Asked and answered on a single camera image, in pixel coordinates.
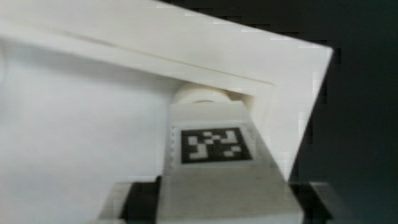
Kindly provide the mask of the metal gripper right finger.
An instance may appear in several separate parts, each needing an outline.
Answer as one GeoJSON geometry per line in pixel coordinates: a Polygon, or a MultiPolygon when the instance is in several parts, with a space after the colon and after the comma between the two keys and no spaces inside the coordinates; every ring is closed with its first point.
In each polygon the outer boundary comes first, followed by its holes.
{"type": "Polygon", "coordinates": [[[302,224],[355,224],[332,186],[325,182],[291,182],[289,187],[303,210],[302,224]]]}

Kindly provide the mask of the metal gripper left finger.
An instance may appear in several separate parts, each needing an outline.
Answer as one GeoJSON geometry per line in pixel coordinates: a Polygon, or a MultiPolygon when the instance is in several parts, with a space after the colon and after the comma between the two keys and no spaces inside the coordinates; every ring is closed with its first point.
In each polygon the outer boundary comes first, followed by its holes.
{"type": "Polygon", "coordinates": [[[94,224],[156,224],[159,181],[113,184],[94,224]]]}

